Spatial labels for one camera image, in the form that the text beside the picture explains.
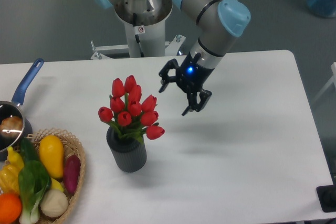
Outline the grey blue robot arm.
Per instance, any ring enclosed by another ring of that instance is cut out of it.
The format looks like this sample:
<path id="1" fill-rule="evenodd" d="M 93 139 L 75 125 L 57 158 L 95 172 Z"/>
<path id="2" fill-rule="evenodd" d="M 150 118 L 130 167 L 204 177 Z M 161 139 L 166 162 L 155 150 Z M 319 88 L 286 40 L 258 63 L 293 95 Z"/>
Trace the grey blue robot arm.
<path id="1" fill-rule="evenodd" d="M 202 34 L 182 63 L 168 61 L 160 71 L 162 89 L 176 83 L 186 94 L 186 112 L 200 111 L 211 97 L 204 82 L 250 22 L 248 8 L 237 0 L 94 0 L 113 8 L 124 23 L 132 58 L 165 54 L 165 21 L 172 8 L 184 12 Z"/>

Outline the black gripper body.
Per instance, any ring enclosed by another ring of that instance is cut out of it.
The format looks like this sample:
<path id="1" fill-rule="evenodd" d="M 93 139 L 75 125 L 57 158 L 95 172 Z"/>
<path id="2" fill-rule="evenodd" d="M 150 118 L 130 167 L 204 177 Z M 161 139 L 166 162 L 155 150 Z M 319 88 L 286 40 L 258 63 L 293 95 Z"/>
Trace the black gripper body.
<path id="1" fill-rule="evenodd" d="M 203 89 L 204 82 L 208 79 L 214 69 L 208 69 L 198 64 L 201 54 L 194 57 L 188 54 L 183 63 L 176 70 L 177 85 L 186 93 L 187 89 Z"/>

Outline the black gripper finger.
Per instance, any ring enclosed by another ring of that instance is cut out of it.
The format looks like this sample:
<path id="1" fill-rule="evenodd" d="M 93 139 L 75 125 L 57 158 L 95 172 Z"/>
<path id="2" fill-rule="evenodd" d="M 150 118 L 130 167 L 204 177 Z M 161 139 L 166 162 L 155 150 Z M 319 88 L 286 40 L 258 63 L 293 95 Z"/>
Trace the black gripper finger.
<path id="1" fill-rule="evenodd" d="M 172 69 L 177 70 L 179 68 L 176 59 L 169 60 L 164 67 L 160 70 L 159 76 L 161 77 L 161 87 L 159 93 L 162 93 L 169 83 L 178 83 L 176 76 L 169 76 L 169 71 Z"/>
<path id="2" fill-rule="evenodd" d="M 212 96 L 211 91 L 204 89 L 200 89 L 198 91 L 187 89 L 186 94 L 188 106 L 183 111 L 182 116 L 185 116 L 192 111 L 200 112 L 206 106 L 207 102 Z"/>

